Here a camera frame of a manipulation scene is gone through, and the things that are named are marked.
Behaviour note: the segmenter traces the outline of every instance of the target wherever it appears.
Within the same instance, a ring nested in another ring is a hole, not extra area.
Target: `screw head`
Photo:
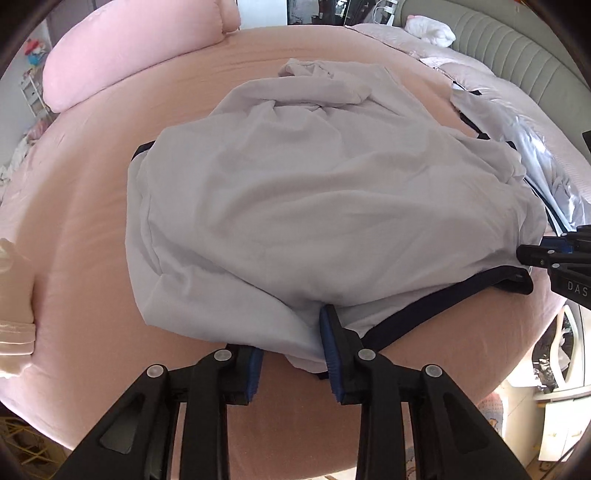
[[[148,367],[146,373],[150,378],[158,378],[164,373],[164,367],[162,365],[152,365],[151,367]]]
[[[437,378],[443,375],[443,370],[441,370],[441,367],[438,365],[427,365],[425,373],[429,375],[429,377]]]
[[[213,354],[214,359],[218,362],[225,362],[226,360],[230,360],[232,358],[232,352],[230,350],[226,350],[223,348],[222,350],[218,350]]]
[[[359,352],[357,352],[357,356],[361,360],[373,360],[375,358],[375,352],[370,350],[369,348],[362,348]]]

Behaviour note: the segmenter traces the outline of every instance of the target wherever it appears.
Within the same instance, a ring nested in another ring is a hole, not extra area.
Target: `blue gripper pad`
[[[566,238],[560,236],[545,236],[542,238],[540,246],[544,248],[552,248],[562,254],[571,254],[574,251],[573,246],[567,242]]]
[[[246,385],[246,399],[249,403],[258,390],[259,379],[261,378],[263,350],[255,348],[248,362],[248,382]]]
[[[343,401],[345,391],[342,384],[342,366],[335,337],[330,327],[330,320],[325,307],[320,309],[320,336],[324,347],[324,358],[329,371],[330,388],[338,402]]]

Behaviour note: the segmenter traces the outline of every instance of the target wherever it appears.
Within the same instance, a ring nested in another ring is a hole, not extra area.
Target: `gray upholstered headboard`
[[[409,15],[448,24],[452,48],[519,86],[591,163],[582,133],[591,130],[591,91],[560,40],[514,0],[400,0],[395,25]]]

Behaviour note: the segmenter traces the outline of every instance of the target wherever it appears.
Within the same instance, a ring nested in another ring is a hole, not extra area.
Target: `pink blanket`
[[[405,54],[339,27],[241,31],[144,70],[61,114],[15,175],[0,236],[37,272],[33,366],[0,380],[0,401],[74,447],[149,365],[178,368],[220,345],[142,321],[125,261],[126,175],[137,146],[207,115],[235,86],[275,76],[290,57],[381,63],[443,125],[473,134],[448,98],[450,80]],[[383,351],[413,368],[437,363],[479,401],[538,339],[561,306],[545,272],[530,296],[487,289]],[[235,478],[311,478],[354,465],[359,409],[328,382],[266,354],[259,393],[229,410]]]

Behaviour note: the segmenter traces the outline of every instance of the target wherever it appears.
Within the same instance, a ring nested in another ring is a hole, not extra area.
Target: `toy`
[[[41,63],[46,53],[47,48],[43,40],[29,38],[25,43],[25,55],[34,67]]]

